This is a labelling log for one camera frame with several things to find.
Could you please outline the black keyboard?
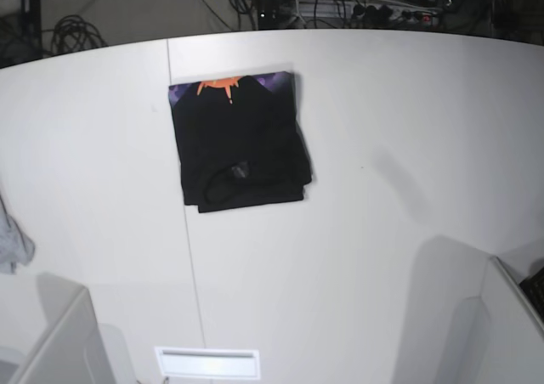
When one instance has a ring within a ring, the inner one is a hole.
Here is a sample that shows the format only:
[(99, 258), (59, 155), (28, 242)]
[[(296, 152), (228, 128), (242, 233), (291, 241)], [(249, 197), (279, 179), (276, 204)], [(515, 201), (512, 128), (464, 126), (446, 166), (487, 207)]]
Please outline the black keyboard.
[(544, 268), (532, 277), (528, 277), (520, 284), (520, 289), (538, 313), (541, 319), (544, 318)]

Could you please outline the grey cloth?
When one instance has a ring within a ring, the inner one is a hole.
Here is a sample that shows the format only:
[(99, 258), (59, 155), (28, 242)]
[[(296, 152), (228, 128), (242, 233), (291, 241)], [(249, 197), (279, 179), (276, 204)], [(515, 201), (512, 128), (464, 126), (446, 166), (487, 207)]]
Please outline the grey cloth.
[(15, 274), (19, 265), (27, 266), (35, 256), (36, 246), (8, 213), (1, 200), (1, 273)]

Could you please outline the white power strip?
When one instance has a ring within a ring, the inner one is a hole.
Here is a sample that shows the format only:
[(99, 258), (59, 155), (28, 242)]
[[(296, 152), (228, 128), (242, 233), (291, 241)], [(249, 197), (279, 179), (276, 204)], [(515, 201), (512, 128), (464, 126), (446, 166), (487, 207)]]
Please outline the white power strip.
[(352, 7), (350, 19), (364, 25), (389, 25), (394, 23), (432, 25), (434, 19), (442, 13), (443, 10), (441, 8), (386, 3), (356, 3)]

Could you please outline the white left partition panel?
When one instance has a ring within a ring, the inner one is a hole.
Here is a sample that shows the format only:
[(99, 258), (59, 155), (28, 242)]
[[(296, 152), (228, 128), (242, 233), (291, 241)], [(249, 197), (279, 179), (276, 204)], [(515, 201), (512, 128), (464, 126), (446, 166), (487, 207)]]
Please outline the white left partition panel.
[(121, 332), (88, 288), (52, 274), (1, 277), (3, 383), (135, 383)]

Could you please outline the black T-shirt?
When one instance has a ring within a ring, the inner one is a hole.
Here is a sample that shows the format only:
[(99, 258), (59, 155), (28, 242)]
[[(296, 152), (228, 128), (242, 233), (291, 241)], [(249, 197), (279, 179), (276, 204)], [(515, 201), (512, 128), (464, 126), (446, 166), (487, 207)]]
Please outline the black T-shirt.
[(200, 213), (301, 201), (312, 166), (288, 71), (168, 89), (184, 203)]

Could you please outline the white partition panel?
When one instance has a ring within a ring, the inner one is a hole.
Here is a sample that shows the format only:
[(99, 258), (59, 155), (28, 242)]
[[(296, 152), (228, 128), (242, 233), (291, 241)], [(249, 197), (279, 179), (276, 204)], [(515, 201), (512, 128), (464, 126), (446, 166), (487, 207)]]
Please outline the white partition panel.
[(88, 288), (52, 274), (1, 277), (3, 383), (135, 383), (121, 332)]
[(448, 383), (543, 382), (543, 323), (498, 258), (456, 310), (448, 350)]

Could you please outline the white table slot plate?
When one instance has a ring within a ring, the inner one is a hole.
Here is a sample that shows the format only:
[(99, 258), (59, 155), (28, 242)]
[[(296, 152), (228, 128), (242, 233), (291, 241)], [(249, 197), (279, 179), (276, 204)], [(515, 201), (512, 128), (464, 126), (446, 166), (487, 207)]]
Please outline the white table slot plate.
[(258, 350), (155, 347), (164, 376), (189, 379), (258, 381)]

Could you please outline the white right partition panel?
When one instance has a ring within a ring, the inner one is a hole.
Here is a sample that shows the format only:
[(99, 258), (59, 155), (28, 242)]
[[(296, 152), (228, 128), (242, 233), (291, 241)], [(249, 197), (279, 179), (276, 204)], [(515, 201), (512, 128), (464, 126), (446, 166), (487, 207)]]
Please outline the white right partition panel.
[(543, 323), (498, 258), (456, 310), (448, 350), (448, 383), (543, 382)]

